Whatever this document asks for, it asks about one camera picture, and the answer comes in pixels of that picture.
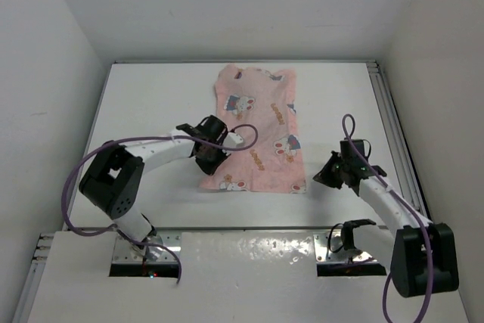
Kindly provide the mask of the pink cartoon pillowcase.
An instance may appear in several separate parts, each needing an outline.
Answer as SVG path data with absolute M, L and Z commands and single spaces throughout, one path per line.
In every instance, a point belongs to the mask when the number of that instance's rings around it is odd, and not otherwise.
M 216 116 L 250 146 L 234 152 L 200 187 L 283 194 L 306 192 L 296 121 L 296 74 L 226 66 L 215 83 Z

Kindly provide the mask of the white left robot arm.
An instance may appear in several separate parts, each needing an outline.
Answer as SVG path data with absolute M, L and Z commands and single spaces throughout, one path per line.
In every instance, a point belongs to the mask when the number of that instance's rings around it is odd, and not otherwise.
M 85 172 L 79 191 L 102 210 L 126 237 L 148 242 L 155 229 L 135 205 L 141 178 L 175 160 L 194 158 L 207 175 L 244 144 L 215 116 L 197 126 L 181 124 L 160 140 L 117 143 L 99 152 Z

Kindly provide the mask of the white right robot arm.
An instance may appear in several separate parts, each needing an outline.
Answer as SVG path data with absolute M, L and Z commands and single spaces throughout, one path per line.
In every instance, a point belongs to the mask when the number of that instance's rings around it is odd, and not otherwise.
M 350 188 L 386 226 L 371 219 L 340 223 L 340 242 L 332 253 L 364 251 L 390 274 L 402 297 L 452 292 L 459 287 L 455 237 L 445 223 L 434 223 L 396 193 L 377 165 L 369 166 L 362 139 L 342 140 L 314 181 L 329 188 Z

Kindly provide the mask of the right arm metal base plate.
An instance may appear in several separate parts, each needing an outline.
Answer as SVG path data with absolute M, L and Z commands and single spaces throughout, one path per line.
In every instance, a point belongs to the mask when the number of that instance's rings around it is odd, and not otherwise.
M 354 264 L 357 262 L 378 263 L 369 253 L 362 250 L 344 250 L 340 230 L 316 231 L 313 234 L 315 259 L 318 264 Z

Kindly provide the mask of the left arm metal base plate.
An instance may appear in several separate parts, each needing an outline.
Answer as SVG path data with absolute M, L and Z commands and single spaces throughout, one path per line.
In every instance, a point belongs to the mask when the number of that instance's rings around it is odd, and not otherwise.
M 176 263 L 173 255 L 160 247 L 163 245 L 168 250 L 171 250 L 177 257 L 180 257 L 182 248 L 182 235 L 170 232 L 159 232 L 154 238 L 155 247 L 138 248 L 129 241 L 117 237 L 115 240 L 112 263 L 119 265 L 126 264 L 141 264 L 143 259 L 146 263 L 152 264 L 168 264 Z

